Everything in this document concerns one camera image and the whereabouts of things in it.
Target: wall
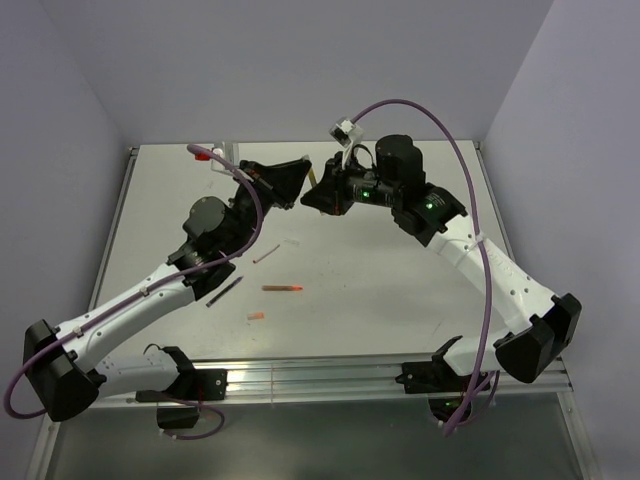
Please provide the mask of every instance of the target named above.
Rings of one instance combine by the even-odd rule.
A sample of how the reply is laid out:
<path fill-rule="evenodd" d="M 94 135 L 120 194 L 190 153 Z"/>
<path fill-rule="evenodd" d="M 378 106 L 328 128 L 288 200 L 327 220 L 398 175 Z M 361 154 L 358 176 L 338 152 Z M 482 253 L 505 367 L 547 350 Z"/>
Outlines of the wall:
<path fill-rule="evenodd" d="M 35 0 L 0 15 L 0 389 L 20 365 L 24 330 L 86 309 L 126 150 Z M 36 408 L 22 385 L 14 404 Z M 40 420 L 0 414 L 2 478 L 22 478 Z"/>
<path fill-rule="evenodd" d="M 566 361 L 606 478 L 640 478 L 640 3 L 556 0 L 487 136 L 518 259 L 584 314 Z"/>
<path fill-rule="evenodd" d="M 552 0 L 41 2 L 131 140 L 166 143 L 326 140 L 394 96 L 480 140 Z M 399 107 L 366 127 L 440 138 Z"/>

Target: white table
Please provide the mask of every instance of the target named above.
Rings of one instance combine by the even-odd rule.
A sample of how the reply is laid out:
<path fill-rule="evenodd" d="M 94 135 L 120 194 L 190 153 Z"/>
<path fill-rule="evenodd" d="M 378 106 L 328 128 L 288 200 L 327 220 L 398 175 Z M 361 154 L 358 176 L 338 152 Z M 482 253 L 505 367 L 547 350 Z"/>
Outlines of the white table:
<path fill-rule="evenodd" d="M 438 141 L 417 145 L 428 180 L 469 205 L 451 146 Z M 460 147 L 476 187 L 482 228 L 504 248 L 474 145 L 467 141 Z M 338 149 L 333 142 L 246 143 L 239 145 L 239 156 L 268 165 L 307 154 L 320 177 Z M 368 162 L 364 152 L 360 155 Z M 98 303 L 142 279 L 177 249 L 186 238 L 181 226 L 195 201 L 203 196 L 226 201 L 236 188 L 229 177 L 212 172 L 208 162 L 194 161 L 184 145 L 142 146 Z M 309 188 L 307 181 L 303 192 Z M 277 244 L 281 247 L 274 254 L 252 263 Z M 344 217 L 323 216 L 300 204 L 290 211 L 273 209 L 256 245 L 235 264 L 245 279 L 214 307 L 200 301 L 173 312 L 117 353 L 142 352 L 150 342 L 177 345 L 192 358 L 218 359 L 433 352 L 455 335 L 480 330 L 483 296 L 401 231 L 385 208 L 354 205 Z M 304 291 L 262 292 L 265 284 L 298 284 Z M 251 312 L 264 312 L 264 320 L 248 321 Z M 496 313 L 493 327 L 501 326 Z"/>

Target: metal frame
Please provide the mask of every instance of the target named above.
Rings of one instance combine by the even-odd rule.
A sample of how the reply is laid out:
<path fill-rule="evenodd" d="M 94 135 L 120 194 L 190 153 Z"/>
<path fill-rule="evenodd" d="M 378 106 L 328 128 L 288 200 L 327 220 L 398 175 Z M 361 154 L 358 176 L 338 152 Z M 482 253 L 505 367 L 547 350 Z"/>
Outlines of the metal frame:
<path fill-rule="evenodd" d="M 235 162 L 237 144 L 225 143 L 225 154 Z M 491 201 L 498 218 L 500 230 L 504 237 L 507 253 L 513 258 L 513 250 L 509 243 L 502 217 L 495 200 L 491 183 L 487 175 L 479 144 L 475 144 L 476 153 L 484 180 L 487 184 Z M 117 232 L 120 214 L 124 206 L 129 183 L 133 174 L 138 148 L 130 149 L 122 189 L 118 197 L 116 212 L 109 231 L 107 245 L 100 264 L 90 307 L 96 306 L 102 286 L 104 271 L 109 260 L 113 239 Z M 378 355 L 357 357 L 297 358 L 297 359 L 265 359 L 215 361 L 199 360 L 196 368 L 224 368 L 228 370 L 228 387 L 225 404 L 249 403 L 299 403 L 326 402 L 366 399 L 398 399 L 407 398 L 401 385 L 394 378 L 401 373 L 400 365 L 409 361 L 424 361 L 431 354 Z M 575 407 L 573 389 L 562 359 L 557 359 L 531 385 L 517 382 L 509 375 L 501 377 L 498 393 L 530 394 L 558 393 L 558 400 L 564 415 L 569 440 L 576 453 L 578 466 L 583 479 L 600 480 L 601 475 L 595 455 L 580 415 Z M 422 397 L 446 397 L 448 394 L 420 395 Z M 91 408 L 155 408 L 158 404 L 136 403 L 131 395 L 110 397 L 96 402 Z M 59 424 L 45 416 L 31 464 L 27 471 L 27 479 L 44 480 L 54 452 L 55 443 L 60 431 Z"/>

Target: small orange object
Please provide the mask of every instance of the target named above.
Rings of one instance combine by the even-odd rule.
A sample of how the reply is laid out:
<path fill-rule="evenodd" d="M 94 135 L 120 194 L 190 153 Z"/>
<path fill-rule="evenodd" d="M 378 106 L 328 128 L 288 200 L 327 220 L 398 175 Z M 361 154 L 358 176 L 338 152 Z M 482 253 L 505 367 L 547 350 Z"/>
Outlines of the small orange object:
<path fill-rule="evenodd" d="M 303 290 L 300 285 L 263 285 L 263 292 L 299 292 Z"/>

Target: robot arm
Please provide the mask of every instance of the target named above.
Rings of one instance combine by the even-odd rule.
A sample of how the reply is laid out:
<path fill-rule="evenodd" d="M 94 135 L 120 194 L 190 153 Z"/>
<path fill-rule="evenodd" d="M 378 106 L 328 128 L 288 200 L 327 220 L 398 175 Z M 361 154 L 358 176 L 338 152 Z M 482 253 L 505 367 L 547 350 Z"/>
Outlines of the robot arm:
<path fill-rule="evenodd" d="M 353 143 L 353 131 L 355 127 L 343 121 L 331 133 L 345 145 Z M 412 139 L 384 137 L 377 142 L 375 155 L 375 165 L 366 169 L 355 157 L 345 160 L 338 152 L 327 161 L 322 180 L 303 195 L 301 203 L 329 215 L 344 215 L 356 202 L 388 207 L 402 230 L 446 258 L 484 293 L 479 239 L 471 219 L 450 192 L 425 182 L 422 153 Z M 491 267 L 493 305 L 506 328 L 490 335 L 481 370 L 503 369 L 531 383 L 571 342 L 581 305 L 571 294 L 557 297 L 491 240 L 482 240 Z M 464 385 L 473 371 L 478 345 L 479 337 L 455 337 L 441 347 L 428 375 L 431 391 L 452 391 L 452 385 L 454 389 Z"/>
<path fill-rule="evenodd" d="M 307 159 L 270 167 L 240 163 L 264 215 L 273 206 L 293 207 L 310 168 Z M 119 393 L 154 390 L 184 398 L 192 391 L 195 369 L 177 347 L 132 358 L 111 357 L 109 353 L 155 320 L 208 295 L 233 273 L 235 266 L 229 262 L 204 267 L 245 246 L 257 228 L 256 207 L 244 186 L 238 187 L 229 203 L 227 206 L 216 197 L 198 200 L 183 224 L 185 243 L 166 263 L 118 297 L 56 328 L 44 320 L 29 327 L 24 362 L 58 339 L 71 337 L 26 372 L 52 420 L 69 419 L 97 398 Z M 103 314 L 108 314 L 103 321 L 85 326 Z"/>

